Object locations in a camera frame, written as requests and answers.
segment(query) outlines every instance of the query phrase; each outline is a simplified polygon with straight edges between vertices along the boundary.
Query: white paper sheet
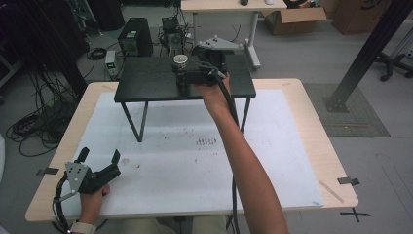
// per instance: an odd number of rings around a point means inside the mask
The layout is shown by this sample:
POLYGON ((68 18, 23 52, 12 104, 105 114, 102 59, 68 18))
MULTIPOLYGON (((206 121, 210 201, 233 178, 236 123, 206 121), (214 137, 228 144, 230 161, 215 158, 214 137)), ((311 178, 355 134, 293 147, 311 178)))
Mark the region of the white paper sheet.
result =
MULTIPOLYGON (((121 153, 121 175, 110 182, 103 215, 229 213, 232 172, 220 135, 201 100, 149 102, 143 142, 137 142, 114 93, 100 96, 78 150, 100 171, 121 153)), ((239 119, 244 99, 237 99, 239 119)), ((144 103, 127 103, 139 131, 144 103)), ((323 200, 281 90, 257 90, 244 135, 263 164, 285 209, 321 207, 323 200)), ((68 193, 65 183, 63 195, 68 193)), ((80 213, 79 196, 64 201, 66 216, 80 213)))

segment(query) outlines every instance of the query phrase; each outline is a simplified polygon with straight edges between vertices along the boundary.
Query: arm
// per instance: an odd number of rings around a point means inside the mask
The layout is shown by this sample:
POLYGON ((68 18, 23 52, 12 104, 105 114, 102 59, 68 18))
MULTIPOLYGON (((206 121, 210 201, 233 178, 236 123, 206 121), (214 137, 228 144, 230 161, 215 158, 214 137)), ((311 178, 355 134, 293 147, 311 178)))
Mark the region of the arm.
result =
MULTIPOLYGON (((229 75, 224 84, 229 90, 229 75)), ((277 193, 218 86, 195 86, 221 134, 251 233, 288 233, 277 193)))
POLYGON ((109 184, 106 184, 94 194, 80 194, 82 211, 78 222, 94 225, 100 215, 100 208, 103 203, 103 194, 108 194, 109 192, 109 184))

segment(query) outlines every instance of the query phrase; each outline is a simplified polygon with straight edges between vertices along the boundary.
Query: black tabletop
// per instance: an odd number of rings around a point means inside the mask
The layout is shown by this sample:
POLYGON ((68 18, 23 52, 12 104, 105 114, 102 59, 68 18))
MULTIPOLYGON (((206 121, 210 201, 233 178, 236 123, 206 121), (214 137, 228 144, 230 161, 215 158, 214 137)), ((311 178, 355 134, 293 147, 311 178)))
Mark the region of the black tabletop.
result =
MULTIPOLYGON (((233 98, 254 98, 256 92, 244 56, 229 55, 226 59, 233 98)), ((201 99, 191 86, 187 89, 176 86, 171 63, 172 57, 128 57, 115 102, 201 99)))

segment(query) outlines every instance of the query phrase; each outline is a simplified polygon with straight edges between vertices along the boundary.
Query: gray floor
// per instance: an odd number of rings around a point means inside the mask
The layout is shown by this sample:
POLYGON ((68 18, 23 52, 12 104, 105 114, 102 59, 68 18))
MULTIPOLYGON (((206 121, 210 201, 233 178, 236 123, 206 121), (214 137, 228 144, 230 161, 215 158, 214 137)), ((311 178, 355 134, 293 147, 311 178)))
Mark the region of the gray floor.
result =
MULTIPOLYGON (((127 7, 124 16, 126 19, 145 17, 147 12, 146 8, 127 7)), ((170 12, 163 9, 154 9, 148 16, 154 41, 160 18, 168 16, 170 12)), ((390 53, 412 26, 413 22, 407 21, 385 52, 390 53)), ((248 32, 248 27, 242 26, 238 42, 241 43, 248 32)), ((105 48, 116 42, 116 33, 107 32, 103 37, 91 35, 92 47, 105 48)), ((205 27, 199 35, 207 39, 217 33, 229 40, 236 35, 232 26, 205 27)), ((306 83, 337 84, 367 37, 367 34, 341 35, 331 21, 319 22, 316 31, 309 34, 273 36, 261 19, 257 26, 255 48, 262 67, 251 69, 251 75, 253 78, 294 77, 306 83)), ((158 55, 159 48, 154 53, 154 56, 158 55)), ((92 67, 86 58, 80 58, 78 64, 82 74, 92 67)), ((287 212, 290 233, 412 233, 413 80, 404 78, 404 73, 397 70, 388 82, 383 83, 379 77, 384 72, 382 64, 373 64, 358 86, 391 137, 330 138, 348 176, 360 181, 360 185, 355 187, 359 199, 356 211, 371 216, 360 216, 357 222, 353 215, 340 214, 350 213, 351 208, 287 212)), ((87 80, 107 79, 103 61, 99 61, 87 80)), ((31 223, 24 219, 41 181, 36 173, 49 165, 54 152, 25 158, 19 154, 19 146, 5 137, 13 123, 35 109, 33 93, 33 86, 23 71, 1 89, 5 104, 0 105, 0 133, 6 140, 6 165, 0 184, 0 225, 13 234, 55 232, 49 223, 31 223)), ((30 152, 43 150, 36 140, 29 141, 24 149, 30 152)), ((240 219, 242 232, 248 233, 244 218, 241 216, 240 219)), ((121 220, 110 220, 99 233, 117 233, 121 224, 121 220)), ((186 233, 190 225, 190 219, 184 223, 186 233)))

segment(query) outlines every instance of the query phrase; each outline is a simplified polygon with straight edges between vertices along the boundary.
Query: wrist strap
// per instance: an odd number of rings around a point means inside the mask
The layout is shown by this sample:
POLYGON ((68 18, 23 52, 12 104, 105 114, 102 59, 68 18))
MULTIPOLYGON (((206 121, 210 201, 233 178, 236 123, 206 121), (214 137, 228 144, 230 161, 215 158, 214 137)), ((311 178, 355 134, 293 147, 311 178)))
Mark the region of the wrist strap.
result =
POLYGON ((84 222, 75 222, 70 228, 71 233, 82 233, 82 234, 94 234, 96 232, 96 226, 93 224, 88 224, 84 222))

